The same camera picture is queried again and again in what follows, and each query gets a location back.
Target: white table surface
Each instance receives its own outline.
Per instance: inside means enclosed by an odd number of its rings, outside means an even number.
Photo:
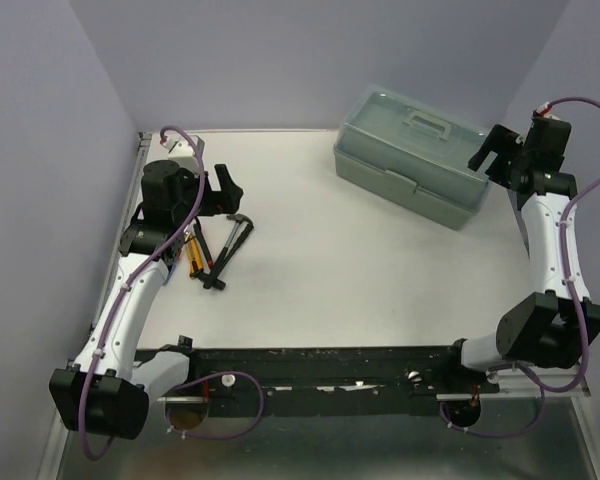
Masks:
[[[207,170],[229,166],[256,228],[221,275],[223,292],[189,279],[183,254],[141,348],[180,334],[202,348],[449,344],[493,332],[530,291],[502,188],[455,232],[339,178],[336,132],[200,135]],[[165,158],[157,142],[147,161]],[[215,256],[233,223],[202,221]]]

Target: gray plastic toolbox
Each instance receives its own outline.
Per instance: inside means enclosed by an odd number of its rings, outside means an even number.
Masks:
[[[487,191],[467,168],[486,132],[377,86],[345,119],[336,172],[373,193],[453,229],[475,215]]]

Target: hammer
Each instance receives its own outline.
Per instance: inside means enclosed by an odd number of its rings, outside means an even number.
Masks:
[[[251,221],[251,219],[249,217],[247,217],[246,215],[242,215],[240,213],[236,213],[233,215],[227,215],[227,220],[232,220],[232,221],[236,222],[236,224],[233,227],[233,230],[231,230],[229,239],[224,244],[224,247],[222,247],[222,250],[220,251],[220,255],[218,255],[218,258],[216,258],[216,261],[213,264],[213,268],[211,269],[211,271],[209,272],[209,275],[207,275],[207,278],[204,281],[203,287],[206,290],[209,290],[213,286],[214,282],[217,280],[218,276],[220,275],[220,272],[222,272],[222,270],[227,265],[229,260],[231,260],[231,257],[233,257],[236,254],[238,249],[247,240],[247,238],[249,237],[249,235],[251,234],[251,232],[254,229],[253,221]],[[240,228],[240,225],[242,223],[246,223],[247,226],[245,227],[243,232],[240,234],[240,236],[238,236],[238,238],[236,239],[235,243],[233,244],[233,247],[231,247],[231,251],[229,251],[229,246],[231,245],[231,242],[233,242],[234,238],[236,237],[236,234],[238,233],[238,228]]]

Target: white wall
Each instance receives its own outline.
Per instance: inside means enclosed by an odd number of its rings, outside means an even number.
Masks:
[[[501,119],[567,0],[72,0],[143,130],[335,127],[370,83]]]
[[[67,0],[0,1],[0,479],[35,478],[137,136]]]
[[[520,132],[529,127],[533,108],[547,100],[585,95],[600,100],[600,0],[572,0],[538,61],[511,103],[504,123]],[[556,107],[572,122],[563,171],[582,188],[600,175],[600,113],[586,105]],[[580,264],[592,299],[600,303],[600,188],[578,207]],[[600,426],[600,338],[592,348],[587,378]]]

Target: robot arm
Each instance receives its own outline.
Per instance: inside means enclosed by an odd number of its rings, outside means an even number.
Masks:
[[[202,151],[203,144],[197,150]],[[206,182],[198,214],[212,216],[237,212],[242,189],[235,185],[225,165],[216,165],[221,186],[213,191]],[[56,369],[49,389],[63,423],[78,430],[80,397],[92,367],[99,358],[88,386],[85,430],[127,439],[136,438],[144,426],[149,405],[190,376],[191,340],[181,337],[177,346],[161,349],[145,363],[134,358],[140,334],[160,287],[173,268],[177,252],[184,245],[184,234],[162,250],[132,285],[129,275],[138,270],[167,239],[181,232],[196,196],[198,178],[190,170],[171,160],[151,162],[144,167],[141,180],[142,203],[120,240],[120,260],[111,294],[96,328],[72,365]],[[126,290],[119,305],[118,292]],[[108,332],[105,321],[113,313]],[[107,333],[101,348],[99,339]]]
[[[461,364],[486,371],[513,361],[542,368],[570,368],[582,355],[574,300],[564,279],[570,277],[582,305],[589,343],[600,332],[600,305],[589,300],[580,271],[575,238],[575,206],[566,220],[566,251],[561,247],[562,214],[576,195],[572,175],[561,173],[571,126],[534,116],[524,144],[520,136],[496,125],[469,167],[480,168],[487,155],[497,157],[489,178],[516,193],[527,231],[532,294],[507,312],[494,334],[462,344]],[[564,270],[568,254],[570,275]]]

